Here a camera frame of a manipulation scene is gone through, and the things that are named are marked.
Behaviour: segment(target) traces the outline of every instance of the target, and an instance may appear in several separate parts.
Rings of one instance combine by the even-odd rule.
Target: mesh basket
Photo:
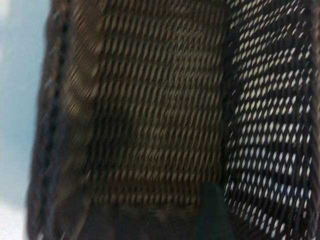
[[[29,238],[194,239],[208,183],[235,239],[316,237],[319,24],[308,0],[52,0]]]

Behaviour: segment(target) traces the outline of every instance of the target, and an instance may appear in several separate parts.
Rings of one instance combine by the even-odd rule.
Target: light blue background
[[[19,209],[26,205],[49,6],[0,0],[0,202]]]

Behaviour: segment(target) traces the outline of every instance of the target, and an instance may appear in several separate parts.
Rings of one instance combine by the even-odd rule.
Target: white surface
[[[22,208],[13,208],[0,202],[0,239],[22,240],[24,235],[25,214]]]

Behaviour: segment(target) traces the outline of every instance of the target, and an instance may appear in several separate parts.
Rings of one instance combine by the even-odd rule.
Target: mesh bag
[[[307,0],[52,0],[29,238],[316,237],[319,19]]]

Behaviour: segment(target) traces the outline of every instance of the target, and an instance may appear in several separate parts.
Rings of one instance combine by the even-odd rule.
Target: woven mesh
[[[212,182],[237,239],[314,237],[317,11],[312,23],[305,0],[53,0],[30,239],[76,236],[106,206],[152,220],[150,238],[191,239]]]
[[[309,7],[304,0],[230,4],[226,200],[272,237],[305,239],[313,218]]]

